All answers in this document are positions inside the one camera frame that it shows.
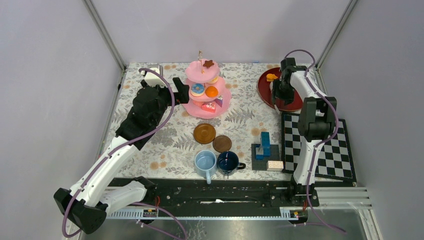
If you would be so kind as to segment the blue frosted donut toy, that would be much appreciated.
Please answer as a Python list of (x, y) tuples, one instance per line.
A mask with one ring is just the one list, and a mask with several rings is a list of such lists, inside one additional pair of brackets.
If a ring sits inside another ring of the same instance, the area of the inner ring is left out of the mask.
[(190, 94), (194, 97), (200, 97), (205, 94), (206, 88), (202, 83), (194, 83), (190, 87)]

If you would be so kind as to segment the pink three-tier cake stand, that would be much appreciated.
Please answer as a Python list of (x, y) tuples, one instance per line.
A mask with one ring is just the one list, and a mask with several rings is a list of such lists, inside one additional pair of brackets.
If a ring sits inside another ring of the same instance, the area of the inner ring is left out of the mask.
[(199, 51), (197, 60), (188, 65), (185, 74), (189, 102), (183, 106), (189, 115), (213, 119), (229, 109), (231, 92), (226, 88), (216, 61), (203, 58), (202, 51)]

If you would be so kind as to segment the orange tart toy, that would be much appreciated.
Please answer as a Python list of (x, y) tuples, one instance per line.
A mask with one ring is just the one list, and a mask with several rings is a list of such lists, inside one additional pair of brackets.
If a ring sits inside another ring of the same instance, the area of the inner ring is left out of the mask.
[(214, 87), (214, 86), (208, 86), (208, 87), (205, 89), (205, 94), (206, 94), (206, 96), (207, 96), (207, 97), (209, 97), (209, 98), (214, 98), (214, 97), (216, 97), (216, 96), (219, 94), (219, 91), (218, 91), (218, 89), (217, 89), (216, 87)]

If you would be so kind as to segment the yellow round cake toy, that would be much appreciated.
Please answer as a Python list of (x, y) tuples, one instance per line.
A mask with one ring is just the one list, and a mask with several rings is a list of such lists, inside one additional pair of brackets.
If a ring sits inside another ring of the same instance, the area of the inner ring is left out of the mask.
[(216, 76), (216, 77), (214, 77), (212, 80), (210, 80), (209, 82), (207, 82), (208, 84), (215, 84), (218, 80), (219, 80), (219, 78), (220, 78), (220, 76), (218, 75), (218, 76)]

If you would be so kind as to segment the brown star cookie toy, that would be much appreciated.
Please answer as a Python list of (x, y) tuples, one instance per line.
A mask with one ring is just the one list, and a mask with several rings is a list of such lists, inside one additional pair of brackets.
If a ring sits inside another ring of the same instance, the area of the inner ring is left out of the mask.
[(204, 68), (209, 69), (209, 68), (211, 68), (214, 65), (215, 65), (214, 61), (212, 59), (210, 59), (210, 60), (205, 60), (202, 66)]

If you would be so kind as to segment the pink purple cake slice toy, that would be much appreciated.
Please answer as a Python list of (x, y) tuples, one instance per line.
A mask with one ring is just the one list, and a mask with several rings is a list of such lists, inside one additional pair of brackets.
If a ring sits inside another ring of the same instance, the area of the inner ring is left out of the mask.
[(217, 98), (215, 98), (214, 99), (214, 102), (220, 107), (220, 108), (222, 108), (223, 107), (223, 104), (224, 104), (224, 100), (223, 100), (223, 96), (221, 95), (221, 96), (219, 96), (219, 97), (217, 97)]

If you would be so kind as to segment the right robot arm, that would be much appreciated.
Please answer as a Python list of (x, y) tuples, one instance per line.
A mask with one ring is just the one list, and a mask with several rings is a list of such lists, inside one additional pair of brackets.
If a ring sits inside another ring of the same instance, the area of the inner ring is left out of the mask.
[(297, 129), (301, 139), (299, 162), (293, 173), (296, 185), (309, 186), (314, 183), (318, 157), (324, 143), (334, 138), (339, 128), (335, 97), (328, 97), (312, 81), (309, 68), (297, 65), (293, 57), (280, 62), (280, 77), (271, 84), (271, 102), (281, 100), (291, 104), (295, 95), (302, 99)]

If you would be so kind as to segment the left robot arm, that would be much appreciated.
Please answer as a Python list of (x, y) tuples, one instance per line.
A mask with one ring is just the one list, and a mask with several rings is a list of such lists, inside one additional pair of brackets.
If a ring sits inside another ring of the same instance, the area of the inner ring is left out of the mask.
[(140, 151), (149, 139), (170, 119), (163, 116), (167, 109), (187, 104), (190, 87), (173, 78), (177, 91), (168, 84), (150, 86), (144, 80), (132, 101), (126, 119), (115, 132), (115, 137), (90, 170), (70, 189), (59, 188), (53, 198), (63, 214), (62, 233), (67, 233), (66, 223), (72, 222), (79, 232), (92, 234), (114, 213), (128, 205), (141, 202), (152, 183), (137, 177), (125, 186), (105, 193), (118, 171)]

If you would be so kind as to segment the orange yellow fish pastry toy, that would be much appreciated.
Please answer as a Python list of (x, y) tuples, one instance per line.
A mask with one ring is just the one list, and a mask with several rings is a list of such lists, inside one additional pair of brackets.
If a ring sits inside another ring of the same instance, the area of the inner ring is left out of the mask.
[(274, 80), (279, 78), (277, 75), (273, 73), (268, 73), (265, 77), (267, 82), (273, 82)]

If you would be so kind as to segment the dark red round tray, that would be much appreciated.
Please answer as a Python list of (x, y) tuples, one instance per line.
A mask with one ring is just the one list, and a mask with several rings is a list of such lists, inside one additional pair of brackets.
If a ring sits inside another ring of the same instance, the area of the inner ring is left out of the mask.
[[(272, 94), (271, 94), (271, 88), (270, 88), (271, 82), (267, 81), (268, 74), (273, 74), (273, 75), (276, 75), (277, 77), (280, 77), (281, 76), (280, 68), (274, 67), (274, 68), (266, 70), (258, 79), (257, 90), (259, 92), (260, 98), (269, 107), (274, 108), (274, 105), (272, 103)], [(303, 101), (297, 92), (294, 93), (294, 101), (292, 103), (285, 105), (284, 102), (278, 98), (275, 100), (275, 103), (278, 109), (282, 112), (296, 112), (301, 110), (303, 105)]]

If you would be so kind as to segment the light brown wooden coaster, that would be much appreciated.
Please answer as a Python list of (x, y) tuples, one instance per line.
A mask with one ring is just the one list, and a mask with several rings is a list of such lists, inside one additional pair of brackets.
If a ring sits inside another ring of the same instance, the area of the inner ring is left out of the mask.
[(216, 130), (211, 124), (202, 123), (194, 128), (193, 137), (202, 145), (209, 144), (215, 139)]

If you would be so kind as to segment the blue building block tower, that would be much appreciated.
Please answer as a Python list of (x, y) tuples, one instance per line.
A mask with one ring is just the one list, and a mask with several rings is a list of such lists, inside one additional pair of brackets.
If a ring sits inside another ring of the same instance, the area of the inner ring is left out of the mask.
[(260, 144), (255, 146), (255, 159), (263, 160), (271, 156), (271, 144), (269, 132), (262, 131), (260, 133)]

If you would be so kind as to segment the dark brown wooden coaster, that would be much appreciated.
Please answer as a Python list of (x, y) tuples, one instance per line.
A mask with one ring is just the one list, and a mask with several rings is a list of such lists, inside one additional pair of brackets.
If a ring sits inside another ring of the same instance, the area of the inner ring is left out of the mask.
[(215, 151), (219, 153), (227, 152), (232, 147), (231, 139), (226, 135), (216, 136), (212, 142)]

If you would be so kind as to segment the light blue mug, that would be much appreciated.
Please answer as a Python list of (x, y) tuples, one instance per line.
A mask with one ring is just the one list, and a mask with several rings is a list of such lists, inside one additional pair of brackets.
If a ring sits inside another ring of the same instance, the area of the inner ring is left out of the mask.
[(194, 167), (196, 173), (206, 179), (206, 183), (212, 183), (212, 176), (218, 171), (217, 157), (210, 150), (202, 150), (194, 158)]

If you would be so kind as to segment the white building block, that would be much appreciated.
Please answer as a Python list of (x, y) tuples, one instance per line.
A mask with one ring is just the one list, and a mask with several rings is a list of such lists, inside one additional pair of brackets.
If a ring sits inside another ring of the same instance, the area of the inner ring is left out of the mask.
[(284, 169), (284, 162), (280, 160), (268, 160), (266, 163), (267, 171), (277, 171), (280, 172)]

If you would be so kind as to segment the grey building block baseplate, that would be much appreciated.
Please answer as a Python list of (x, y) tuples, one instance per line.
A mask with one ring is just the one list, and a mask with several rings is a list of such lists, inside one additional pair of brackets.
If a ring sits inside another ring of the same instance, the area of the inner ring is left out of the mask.
[(277, 144), (270, 145), (269, 157), (265, 157), (263, 160), (255, 159), (255, 147), (256, 143), (251, 144), (251, 168), (253, 171), (267, 171), (267, 161), (282, 161), (280, 148)]

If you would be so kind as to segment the dark blue mug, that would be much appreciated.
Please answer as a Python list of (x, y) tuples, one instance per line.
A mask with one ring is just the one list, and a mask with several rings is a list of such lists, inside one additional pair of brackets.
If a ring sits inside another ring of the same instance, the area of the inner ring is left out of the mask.
[(240, 162), (239, 157), (233, 151), (225, 151), (217, 157), (217, 167), (221, 174), (230, 176), (238, 170), (246, 168), (246, 164)]

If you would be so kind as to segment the black white checkerboard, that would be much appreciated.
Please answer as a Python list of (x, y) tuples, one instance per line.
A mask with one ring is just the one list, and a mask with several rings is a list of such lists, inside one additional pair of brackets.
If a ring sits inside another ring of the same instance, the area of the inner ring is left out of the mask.
[[(282, 172), (287, 174), (294, 173), (300, 158), (302, 144), (298, 131), (299, 116), (289, 113), (281, 117)], [(337, 135), (324, 144), (316, 162), (316, 177), (351, 183), (357, 181), (345, 119), (339, 119)]]

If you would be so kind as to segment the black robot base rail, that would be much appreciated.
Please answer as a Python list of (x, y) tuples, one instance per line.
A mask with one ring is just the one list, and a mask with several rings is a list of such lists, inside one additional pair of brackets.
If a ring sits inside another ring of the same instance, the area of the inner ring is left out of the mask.
[(289, 181), (143, 178), (141, 203), (161, 207), (176, 217), (279, 217), (280, 209), (306, 210), (305, 194)]

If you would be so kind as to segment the aluminium frame post right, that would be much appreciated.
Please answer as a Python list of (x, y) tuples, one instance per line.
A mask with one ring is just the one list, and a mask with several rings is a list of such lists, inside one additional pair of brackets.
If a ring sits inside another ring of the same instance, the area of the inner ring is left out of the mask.
[(322, 54), (318, 58), (318, 61), (315, 65), (316, 69), (319, 69), (324, 65), (328, 55), (330, 54), (333, 46), (335, 45), (339, 35), (341, 34), (342, 30), (344, 29), (344, 26), (346, 25), (347, 21), (349, 20), (351, 14), (353, 13), (358, 2), (359, 2), (359, 0), (350, 0), (348, 2), (348, 4), (347, 4), (343, 14), (341, 15), (333, 33), (331, 34), (331, 37), (328, 40)]

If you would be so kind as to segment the aluminium frame post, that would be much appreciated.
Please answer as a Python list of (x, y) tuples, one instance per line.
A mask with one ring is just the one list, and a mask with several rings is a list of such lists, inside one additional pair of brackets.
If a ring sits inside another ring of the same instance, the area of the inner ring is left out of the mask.
[(111, 35), (109, 34), (109, 31), (107, 30), (99, 12), (97, 11), (97, 8), (92, 0), (82, 0), (84, 3), (88, 14), (93, 20), (93, 23), (95, 24), (97, 30), (99, 31), (103, 42), (105, 43), (106, 47), (108, 48), (109, 52), (111, 53), (112, 58), (116, 62), (117, 66), (120, 68), (121, 71), (126, 70), (126, 64), (121, 56), (121, 54), (118, 51), (118, 48), (116, 47)]
[(315, 65), (316, 69), (319, 69), (324, 65), (328, 55), (330, 54), (333, 46), (335, 45), (339, 35), (341, 34), (342, 30), (344, 29), (344, 26), (346, 25), (347, 21), (349, 20), (351, 14), (353, 13), (358, 2), (359, 2), (359, 0), (350, 0), (348, 2), (348, 4), (347, 4), (343, 14), (341, 15), (333, 33), (331, 34), (331, 37), (328, 40), (322, 54), (318, 58), (318, 61)]

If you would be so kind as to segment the aluminium frame post left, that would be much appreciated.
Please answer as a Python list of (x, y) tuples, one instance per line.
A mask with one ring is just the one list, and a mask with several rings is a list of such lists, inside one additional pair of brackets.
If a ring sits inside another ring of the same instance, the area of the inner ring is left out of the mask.
[(95, 24), (97, 30), (99, 31), (103, 42), (105, 43), (106, 47), (108, 48), (109, 52), (111, 53), (112, 58), (116, 62), (117, 66), (120, 68), (121, 71), (126, 70), (126, 64), (121, 56), (121, 54), (118, 51), (118, 48), (116, 47), (111, 35), (109, 34), (109, 31), (107, 30), (99, 12), (97, 11), (97, 8), (92, 0), (82, 0), (84, 3), (88, 14), (93, 20), (93, 23)]

